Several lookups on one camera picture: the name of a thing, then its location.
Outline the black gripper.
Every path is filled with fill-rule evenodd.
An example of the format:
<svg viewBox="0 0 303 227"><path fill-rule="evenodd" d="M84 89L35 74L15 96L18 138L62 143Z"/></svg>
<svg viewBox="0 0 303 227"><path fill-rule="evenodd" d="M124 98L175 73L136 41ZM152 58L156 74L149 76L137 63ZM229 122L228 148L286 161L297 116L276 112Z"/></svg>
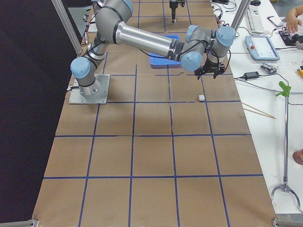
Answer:
<svg viewBox="0 0 303 227"><path fill-rule="evenodd" d="M178 8L178 1L177 0L170 0L169 1L169 8L171 9L171 16L174 22L176 21L176 9Z"/></svg>
<svg viewBox="0 0 303 227"><path fill-rule="evenodd" d="M199 67L194 71L195 76L200 80L201 76L206 73L213 73L213 78L216 79L218 75L224 74L224 64L223 63L214 63L210 60L207 60L204 66Z"/></svg>

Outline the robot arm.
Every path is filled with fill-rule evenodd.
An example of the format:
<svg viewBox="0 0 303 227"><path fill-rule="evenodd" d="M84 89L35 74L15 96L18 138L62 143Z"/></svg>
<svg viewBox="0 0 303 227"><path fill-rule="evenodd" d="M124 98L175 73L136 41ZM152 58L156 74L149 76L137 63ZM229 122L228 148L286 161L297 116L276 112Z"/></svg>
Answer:
<svg viewBox="0 0 303 227"><path fill-rule="evenodd" d="M223 74L223 60L236 36L230 26L211 30L190 25L184 42L127 25L134 8L130 0L93 2L97 34L86 53L71 62L71 72L79 93L90 97L100 92L101 82L94 75L110 44L125 44L168 60L178 61L199 78L206 73Z"/></svg>

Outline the person's hand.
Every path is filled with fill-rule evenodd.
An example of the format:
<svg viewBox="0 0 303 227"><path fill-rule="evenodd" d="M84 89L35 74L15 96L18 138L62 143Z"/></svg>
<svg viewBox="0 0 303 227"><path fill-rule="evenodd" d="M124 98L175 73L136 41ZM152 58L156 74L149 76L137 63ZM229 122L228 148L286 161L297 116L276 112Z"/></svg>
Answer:
<svg viewBox="0 0 303 227"><path fill-rule="evenodd" d="M289 10L285 17L286 30L288 32L295 33L298 31L298 26L302 25L302 22L298 17L303 13L303 6L297 6Z"/></svg>

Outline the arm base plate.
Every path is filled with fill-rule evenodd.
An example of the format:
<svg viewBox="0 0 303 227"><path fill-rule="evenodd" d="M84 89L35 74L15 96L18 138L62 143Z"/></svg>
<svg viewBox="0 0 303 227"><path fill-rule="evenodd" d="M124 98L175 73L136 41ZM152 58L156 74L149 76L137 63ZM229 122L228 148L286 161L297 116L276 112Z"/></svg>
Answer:
<svg viewBox="0 0 303 227"><path fill-rule="evenodd" d="M74 80L71 90L69 103L71 105L94 105L107 104L108 90L110 84L110 74L95 74L95 82L89 87L79 86L77 80Z"/></svg>

